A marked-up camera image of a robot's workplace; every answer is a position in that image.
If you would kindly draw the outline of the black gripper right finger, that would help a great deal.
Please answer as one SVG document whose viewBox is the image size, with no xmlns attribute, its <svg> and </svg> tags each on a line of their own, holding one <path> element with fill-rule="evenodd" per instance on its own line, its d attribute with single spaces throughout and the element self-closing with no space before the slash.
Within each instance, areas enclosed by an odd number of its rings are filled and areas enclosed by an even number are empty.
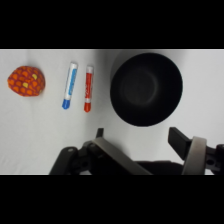
<svg viewBox="0 0 224 224">
<path fill-rule="evenodd" d="M 224 175 L 224 144 L 211 148 L 206 139 L 196 136 L 189 139 L 176 127 L 169 129 L 168 143 L 184 161 L 183 175 L 204 175 L 206 169 Z"/>
</svg>

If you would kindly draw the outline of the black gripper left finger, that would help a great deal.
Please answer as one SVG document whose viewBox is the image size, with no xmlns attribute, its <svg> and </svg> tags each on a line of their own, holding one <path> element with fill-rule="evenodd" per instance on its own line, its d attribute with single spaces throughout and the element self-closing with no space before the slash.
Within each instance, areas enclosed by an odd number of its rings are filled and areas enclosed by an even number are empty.
<svg viewBox="0 0 224 224">
<path fill-rule="evenodd" d="M 104 129 L 99 128 L 96 137 L 85 142 L 80 149 L 62 149 L 50 175 L 80 175 L 85 171 L 92 175 L 150 175 L 149 171 L 105 140 L 103 134 Z"/>
</svg>

